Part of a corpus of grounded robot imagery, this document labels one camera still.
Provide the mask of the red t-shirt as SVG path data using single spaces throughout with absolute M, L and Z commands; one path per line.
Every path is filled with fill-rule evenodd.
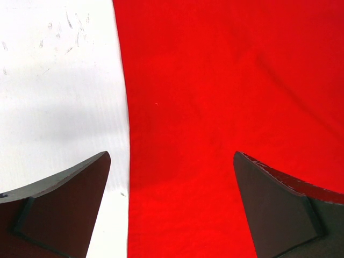
M 343 1 L 114 1 L 128 257 L 254 257 L 235 152 L 343 192 Z

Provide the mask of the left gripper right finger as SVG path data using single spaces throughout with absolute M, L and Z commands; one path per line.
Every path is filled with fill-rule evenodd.
M 243 152 L 234 171 L 257 257 L 343 257 L 343 194 Z

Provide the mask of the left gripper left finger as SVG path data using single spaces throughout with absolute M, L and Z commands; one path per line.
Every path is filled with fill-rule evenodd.
M 108 152 L 1 194 L 1 257 L 86 257 L 110 171 Z

